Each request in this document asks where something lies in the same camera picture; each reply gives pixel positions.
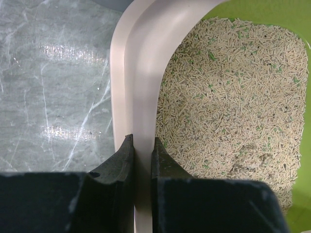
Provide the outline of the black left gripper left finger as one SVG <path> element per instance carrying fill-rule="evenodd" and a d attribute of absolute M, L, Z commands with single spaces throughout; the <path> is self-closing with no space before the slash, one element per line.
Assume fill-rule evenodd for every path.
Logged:
<path fill-rule="evenodd" d="M 133 159 L 127 135 L 116 153 L 87 173 L 1 173 L 1 232 L 132 233 Z"/>

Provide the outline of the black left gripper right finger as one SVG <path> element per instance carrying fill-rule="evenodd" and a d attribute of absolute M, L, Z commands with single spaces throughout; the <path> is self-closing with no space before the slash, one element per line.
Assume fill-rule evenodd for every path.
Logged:
<path fill-rule="evenodd" d="M 270 187 L 251 180 L 199 179 L 155 139 L 151 173 L 155 233 L 287 233 Z"/>

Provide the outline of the beige litter box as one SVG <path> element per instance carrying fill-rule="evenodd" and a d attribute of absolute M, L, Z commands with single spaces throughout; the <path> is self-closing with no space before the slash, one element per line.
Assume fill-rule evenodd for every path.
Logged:
<path fill-rule="evenodd" d="M 204 17 L 275 24 L 311 42 L 308 0 L 114 0 L 122 11 L 110 46 L 110 84 L 115 149 L 127 134 L 136 150 L 135 231 L 152 231 L 151 155 L 161 80 L 173 52 Z"/>

